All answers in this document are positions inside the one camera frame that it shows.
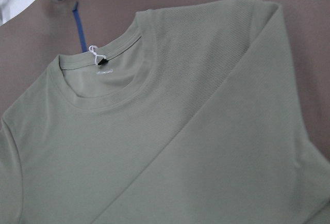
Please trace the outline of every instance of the sleeve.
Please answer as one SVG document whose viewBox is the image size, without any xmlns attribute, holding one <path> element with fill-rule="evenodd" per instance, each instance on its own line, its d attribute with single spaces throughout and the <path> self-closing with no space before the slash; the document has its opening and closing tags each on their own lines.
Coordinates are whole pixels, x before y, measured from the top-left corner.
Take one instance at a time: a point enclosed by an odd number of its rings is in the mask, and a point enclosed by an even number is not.
<svg viewBox="0 0 330 224">
<path fill-rule="evenodd" d="M 330 162 L 311 142 L 307 133 L 281 4 L 256 1 L 250 37 L 253 42 L 246 55 L 260 58 L 260 65 L 262 60 L 267 59 L 270 67 L 265 72 L 270 74 L 268 78 L 272 82 L 262 83 L 276 89 L 265 92 L 274 99 L 274 103 L 278 101 L 281 104 L 280 108 L 277 105 L 274 107 L 282 110 L 282 113 L 276 113 L 277 120 L 283 123 L 278 137 L 293 141 L 294 154 L 288 156 L 295 163 L 295 167 L 290 168 L 294 175 L 291 208 L 296 211 L 296 219 L 305 224 L 328 224 L 330 220 L 325 219 L 330 216 Z M 270 103 L 272 98 L 268 95 L 265 99 L 269 99 Z"/>
<path fill-rule="evenodd" d="M 22 212 L 22 167 L 11 130 L 1 118 L 0 130 L 0 223 L 18 224 Z"/>
</svg>

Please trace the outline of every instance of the crew neck collar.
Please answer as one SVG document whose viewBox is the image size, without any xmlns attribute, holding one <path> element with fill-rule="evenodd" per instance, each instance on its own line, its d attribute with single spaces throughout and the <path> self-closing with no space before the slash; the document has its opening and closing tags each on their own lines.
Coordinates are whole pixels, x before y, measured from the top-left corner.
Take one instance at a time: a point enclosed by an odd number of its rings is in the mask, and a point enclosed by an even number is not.
<svg viewBox="0 0 330 224">
<path fill-rule="evenodd" d="M 146 87 L 157 68 L 154 30 L 149 16 L 151 10 L 136 12 L 133 22 L 124 34 L 107 45 L 94 50 L 98 54 L 106 55 L 107 59 L 111 59 L 123 53 L 137 40 L 141 39 L 144 55 L 142 64 L 133 80 L 118 91 L 91 98 L 78 96 L 65 81 L 62 69 L 76 69 L 94 65 L 94 55 L 88 51 L 75 55 L 58 54 L 55 57 L 49 64 L 48 71 L 51 82 L 54 83 L 56 89 L 60 91 L 66 101 L 81 110 L 111 109 L 124 104 Z"/>
</svg>

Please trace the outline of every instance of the blue tape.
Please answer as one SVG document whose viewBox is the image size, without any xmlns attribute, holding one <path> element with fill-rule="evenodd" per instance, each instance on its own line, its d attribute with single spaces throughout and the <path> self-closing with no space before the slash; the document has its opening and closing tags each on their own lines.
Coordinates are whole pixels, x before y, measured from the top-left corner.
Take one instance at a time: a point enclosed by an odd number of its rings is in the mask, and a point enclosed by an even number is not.
<svg viewBox="0 0 330 224">
<path fill-rule="evenodd" d="M 88 50 L 87 50 L 86 41 L 85 41 L 85 37 L 84 37 L 84 31 L 82 30 L 83 26 L 81 24 L 81 20 L 80 20 L 80 16 L 79 16 L 77 7 L 78 7 L 78 2 L 76 2 L 76 4 L 74 5 L 72 12 L 73 12 L 73 16 L 76 20 L 76 24 L 77 24 L 81 50 L 82 50 L 82 52 L 86 52 Z"/>
</svg>

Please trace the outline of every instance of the textured fabric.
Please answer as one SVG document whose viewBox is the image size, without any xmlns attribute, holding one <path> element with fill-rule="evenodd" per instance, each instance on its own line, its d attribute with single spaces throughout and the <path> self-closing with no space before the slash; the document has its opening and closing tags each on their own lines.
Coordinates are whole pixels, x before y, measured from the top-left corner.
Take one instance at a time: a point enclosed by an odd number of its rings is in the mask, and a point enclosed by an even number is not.
<svg viewBox="0 0 330 224">
<path fill-rule="evenodd" d="M 330 223 L 330 203 L 318 211 L 306 224 L 329 224 Z"/>
<path fill-rule="evenodd" d="M 136 12 L 96 52 L 59 54 L 3 114 L 0 223 L 321 223 L 330 163 L 281 4 Z"/>
</svg>

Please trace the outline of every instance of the white hanger loop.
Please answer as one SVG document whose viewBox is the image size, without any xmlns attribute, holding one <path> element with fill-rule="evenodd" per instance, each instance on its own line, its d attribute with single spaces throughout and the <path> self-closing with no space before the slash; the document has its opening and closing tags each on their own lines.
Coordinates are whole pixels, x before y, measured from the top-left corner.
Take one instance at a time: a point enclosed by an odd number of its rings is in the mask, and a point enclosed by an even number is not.
<svg viewBox="0 0 330 224">
<path fill-rule="evenodd" d="M 97 63 L 97 57 L 98 57 L 98 56 L 99 56 L 99 57 L 103 57 L 104 59 L 106 59 L 107 57 L 106 57 L 105 55 L 98 55 L 98 54 L 94 51 L 94 49 L 98 49 L 98 47 L 95 46 L 95 45 L 90 45 L 90 46 L 88 47 L 89 52 L 91 52 L 93 55 L 95 55 L 95 61 L 94 61 L 95 65 L 98 65 L 98 63 Z"/>
</svg>

